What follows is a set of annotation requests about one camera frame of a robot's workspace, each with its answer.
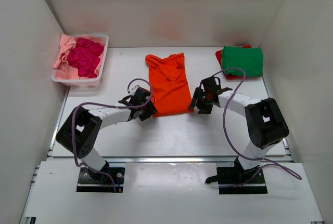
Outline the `orange t-shirt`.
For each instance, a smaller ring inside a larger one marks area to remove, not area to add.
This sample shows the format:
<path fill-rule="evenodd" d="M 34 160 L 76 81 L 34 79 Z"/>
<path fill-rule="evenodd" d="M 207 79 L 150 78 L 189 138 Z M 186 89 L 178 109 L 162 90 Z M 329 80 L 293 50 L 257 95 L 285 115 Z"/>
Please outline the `orange t-shirt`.
<path fill-rule="evenodd" d="M 172 54 L 166 58 L 147 55 L 145 61 L 157 109 L 153 117 L 192 112 L 184 54 Z"/>

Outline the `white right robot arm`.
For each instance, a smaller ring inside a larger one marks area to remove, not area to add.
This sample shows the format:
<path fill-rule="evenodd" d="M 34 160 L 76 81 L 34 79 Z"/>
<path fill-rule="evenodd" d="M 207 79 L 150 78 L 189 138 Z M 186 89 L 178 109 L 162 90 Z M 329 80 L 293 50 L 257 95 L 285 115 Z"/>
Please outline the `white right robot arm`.
<path fill-rule="evenodd" d="M 197 108 L 199 114 L 208 115 L 214 106 L 223 109 L 223 132 L 228 144 L 238 155 L 233 176 L 238 182 L 246 182 L 267 152 L 289 135 L 287 123 L 275 99 L 252 98 L 237 93 L 237 89 L 222 88 L 221 80 L 211 76 L 203 79 L 195 89 L 188 108 Z M 227 110 L 246 119 L 250 141 L 241 153 L 234 147 L 227 133 Z"/>

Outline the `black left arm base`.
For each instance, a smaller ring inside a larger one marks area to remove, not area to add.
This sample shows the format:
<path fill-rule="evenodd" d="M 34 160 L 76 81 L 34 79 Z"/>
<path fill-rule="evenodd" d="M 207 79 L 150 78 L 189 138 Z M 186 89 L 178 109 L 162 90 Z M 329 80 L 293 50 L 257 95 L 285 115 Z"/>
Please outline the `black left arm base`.
<path fill-rule="evenodd" d="M 104 173 L 108 173 L 109 176 L 101 173 L 96 173 L 88 169 L 87 167 L 81 167 L 76 192 L 98 192 L 98 193 L 122 193 L 125 167 L 105 167 Z"/>

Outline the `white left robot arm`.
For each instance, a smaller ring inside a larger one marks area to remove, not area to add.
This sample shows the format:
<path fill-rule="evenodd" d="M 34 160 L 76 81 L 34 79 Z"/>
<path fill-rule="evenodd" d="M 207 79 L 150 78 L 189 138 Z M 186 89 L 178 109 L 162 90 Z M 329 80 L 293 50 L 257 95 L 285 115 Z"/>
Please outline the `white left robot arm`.
<path fill-rule="evenodd" d="M 94 148 L 99 131 L 137 118 L 141 121 L 150 118 L 157 113 L 151 98 L 150 91 L 135 86 L 118 106 L 94 103 L 98 109 L 76 107 L 58 131 L 56 141 L 87 166 L 96 181 L 104 181 L 109 175 L 109 165 Z"/>

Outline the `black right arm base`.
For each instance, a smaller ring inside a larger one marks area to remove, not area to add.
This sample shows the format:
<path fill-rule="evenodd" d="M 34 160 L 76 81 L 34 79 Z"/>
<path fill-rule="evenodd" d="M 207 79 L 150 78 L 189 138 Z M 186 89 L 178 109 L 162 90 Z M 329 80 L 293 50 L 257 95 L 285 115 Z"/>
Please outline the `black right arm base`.
<path fill-rule="evenodd" d="M 217 167 L 216 175 L 208 177 L 205 184 L 217 182 L 220 195 L 268 194 L 260 165 L 244 170 L 238 159 L 234 166 Z"/>

